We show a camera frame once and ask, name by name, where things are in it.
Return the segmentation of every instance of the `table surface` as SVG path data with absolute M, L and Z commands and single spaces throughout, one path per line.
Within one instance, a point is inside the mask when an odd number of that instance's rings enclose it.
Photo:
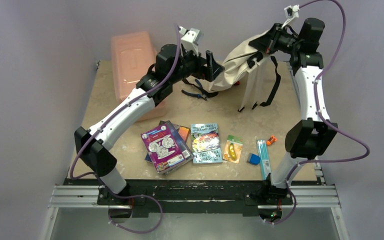
M 173 93 L 167 97 L 168 113 L 160 118 L 136 122 L 110 150 L 117 159 L 117 169 L 126 179 L 262 180 L 260 165 L 247 163 L 249 153 L 257 154 L 256 140 L 268 139 L 271 135 L 277 137 L 277 142 L 268 147 L 271 168 L 274 170 L 285 154 L 286 133 L 300 120 L 299 104 L 286 63 L 279 63 L 278 72 L 282 80 L 272 104 L 251 110 L 252 103 L 250 103 L 242 112 L 238 112 L 238 107 L 245 92 L 245 79 L 241 80 L 239 86 L 222 91 L 208 101 L 184 95 L 181 89 L 187 92 L 195 92 L 196 89 L 182 82 L 176 83 L 173 86 Z M 274 66 L 268 64 L 263 84 L 264 96 L 269 95 L 275 79 Z M 85 129 L 89 128 L 117 105 L 111 61 L 101 61 L 82 126 Z M 196 166 L 190 161 L 168 175 L 157 174 L 154 166 L 144 160 L 147 150 L 140 136 L 156 127 L 160 120 L 170 120 L 174 124 L 186 127 L 190 127 L 191 124 L 217 123 L 222 151 L 228 135 L 243 138 L 239 163 L 223 161 L 218 165 Z M 187 140 L 187 145 L 191 148 L 191 137 Z M 79 160 L 74 175 L 78 176 L 85 172 L 90 172 L 90 168 Z M 294 180 L 316 179 L 313 165 L 306 164 Z

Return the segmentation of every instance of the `light purple wall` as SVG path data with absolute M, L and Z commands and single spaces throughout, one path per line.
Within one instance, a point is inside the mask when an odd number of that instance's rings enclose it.
M 64 0 L 0 0 L 0 240 L 36 240 L 94 74 Z
M 341 2 L 347 29 L 337 62 L 323 80 L 325 101 L 331 119 L 365 140 L 372 154 L 356 162 L 324 165 L 323 171 L 328 182 L 336 184 L 350 239 L 384 239 L 384 1 Z M 342 20 L 332 3 L 326 5 L 322 19 L 335 27 L 324 34 L 320 50 L 329 61 Z M 362 153 L 363 147 L 338 135 L 324 158 Z

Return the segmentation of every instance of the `white robot arm segment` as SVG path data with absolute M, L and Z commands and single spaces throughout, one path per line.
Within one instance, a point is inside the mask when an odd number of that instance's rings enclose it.
M 132 99 L 140 96 L 145 93 L 143 89 L 134 88 L 129 96 L 118 105 L 114 110 L 112 110 L 104 119 L 99 121 L 97 124 L 90 127 L 92 133 L 98 131 L 103 122 L 105 122 L 110 116 L 112 116 L 118 109 L 128 104 Z M 139 118 L 144 114 L 148 113 L 155 108 L 155 103 L 152 98 L 148 96 L 143 96 L 138 99 L 133 105 L 126 107 L 121 111 L 117 116 L 115 116 L 108 125 L 101 130 L 101 132 L 95 137 L 97 140 L 102 140 L 102 145 L 107 150 L 113 148 L 116 141 L 121 137 L 121 135 Z

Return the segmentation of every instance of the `book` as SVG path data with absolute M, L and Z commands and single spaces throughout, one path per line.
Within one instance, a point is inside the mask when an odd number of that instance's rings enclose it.
M 163 125 L 165 124 L 166 121 L 159 121 L 158 123 L 158 126 L 160 125 Z M 177 132 L 179 133 L 181 139 L 183 139 L 183 141 L 185 143 L 188 142 L 188 138 L 189 138 L 189 134 L 191 133 L 191 129 L 189 127 L 186 127 L 186 126 L 181 126 L 181 125 L 177 125 L 177 124 L 173 124 L 173 127 L 177 130 Z M 149 154 L 146 154 L 145 156 L 145 161 L 152 164 L 152 160 L 151 160 L 151 157 Z
M 217 123 L 191 124 L 194 165 L 221 164 L 219 125 Z
M 166 173 L 194 158 L 170 121 L 141 134 L 149 157 L 159 174 Z
M 244 141 L 241 137 L 229 135 L 224 147 L 223 159 L 238 164 L 241 158 L 243 143 Z

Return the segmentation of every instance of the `orange object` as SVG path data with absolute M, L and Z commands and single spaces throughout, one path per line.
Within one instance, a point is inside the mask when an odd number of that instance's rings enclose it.
M 111 38 L 112 76 L 115 98 L 119 103 L 129 96 L 136 83 L 147 74 L 148 68 L 155 63 L 156 55 L 147 31 Z M 138 121 L 162 117 L 166 113 L 166 101 L 163 100 Z
M 274 144 L 278 139 L 275 135 L 271 135 L 271 137 L 266 141 L 267 146 Z

